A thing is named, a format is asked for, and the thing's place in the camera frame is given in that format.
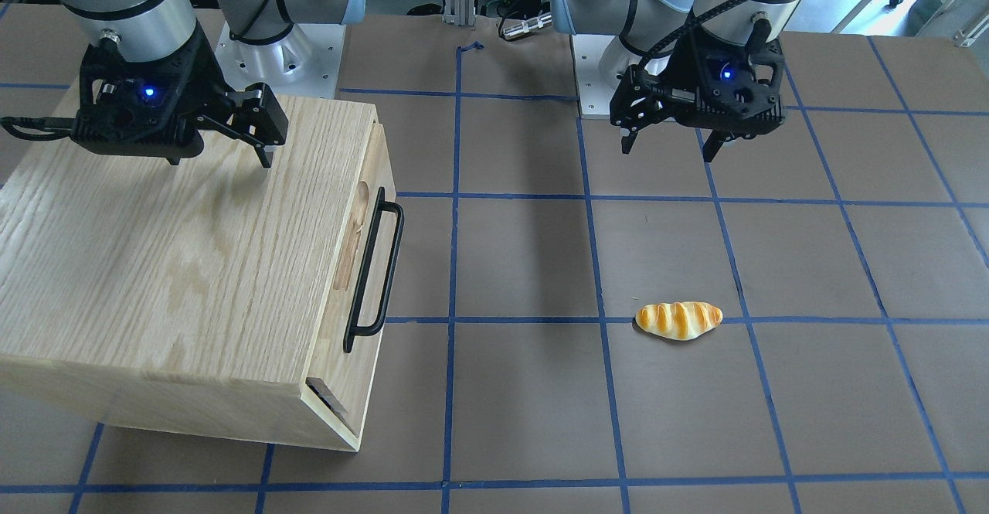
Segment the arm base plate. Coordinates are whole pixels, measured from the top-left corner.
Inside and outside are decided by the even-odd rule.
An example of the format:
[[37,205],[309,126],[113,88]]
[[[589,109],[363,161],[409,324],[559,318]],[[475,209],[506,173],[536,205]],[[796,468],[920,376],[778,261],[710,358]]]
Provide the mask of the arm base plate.
[[342,25],[297,24],[281,41],[252,46],[232,41],[225,26],[215,56],[233,89],[264,82],[276,95],[333,99],[346,33]]
[[573,35],[571,43],[580,116],[607,120],[621,75],[640,57],[626,49],[618,36]]

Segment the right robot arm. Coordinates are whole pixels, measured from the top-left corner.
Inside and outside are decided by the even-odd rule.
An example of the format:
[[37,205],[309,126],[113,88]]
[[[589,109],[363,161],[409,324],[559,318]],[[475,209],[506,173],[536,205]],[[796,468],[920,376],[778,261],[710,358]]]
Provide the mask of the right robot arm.
[[285,145],[289,122],[272,85],[306,73],[304,24],[361,22],[366,0],[218,0],[250,84],[231,87],[190,0],[60,0],[89,43],[71,118],[4,117],[26,141],[70,138],[96,155],[202,154],[202,131],[243,141],[263,168]]

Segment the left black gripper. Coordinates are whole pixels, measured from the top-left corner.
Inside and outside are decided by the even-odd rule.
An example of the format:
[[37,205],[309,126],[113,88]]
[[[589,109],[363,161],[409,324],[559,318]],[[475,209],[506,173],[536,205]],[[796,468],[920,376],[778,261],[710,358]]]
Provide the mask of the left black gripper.
[[[681,105],[695,104],[695,89],[673,87],[642,66],[626,67],[609,101],[609,123],[621,131],[621,152],[631,154],[639,131],[674,115]],[[703,143],[703,162],[711,163],[721,148],[735,140],[732,131],[712,130]]]

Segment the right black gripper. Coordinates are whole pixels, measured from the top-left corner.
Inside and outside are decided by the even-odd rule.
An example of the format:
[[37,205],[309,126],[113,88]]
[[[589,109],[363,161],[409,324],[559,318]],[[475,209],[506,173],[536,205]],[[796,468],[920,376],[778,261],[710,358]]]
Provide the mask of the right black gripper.
[[197,130],[216,131],[255,151],[272,168],[275,151],[287,141],[289,121],[264,82],[237,91],[226,83],[207,39],[195,41],[193,70],[185,85],[185,117]]

